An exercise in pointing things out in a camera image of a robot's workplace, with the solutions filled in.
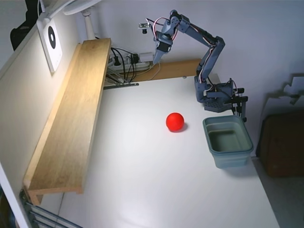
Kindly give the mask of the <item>blue-grey gripper body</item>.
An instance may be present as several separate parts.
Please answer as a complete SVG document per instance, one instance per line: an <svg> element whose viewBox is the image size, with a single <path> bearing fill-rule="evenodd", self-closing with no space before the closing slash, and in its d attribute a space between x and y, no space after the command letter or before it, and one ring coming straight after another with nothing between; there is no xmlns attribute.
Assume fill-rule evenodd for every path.
<svg viewBox="0 0 304 228"><path fill-rule="evenodd" d="M156 52L157 53L168 53L171 50L171 47L173 45L172 39L167 36L166 34L163 34L161 32L156 33Z"/></svg>

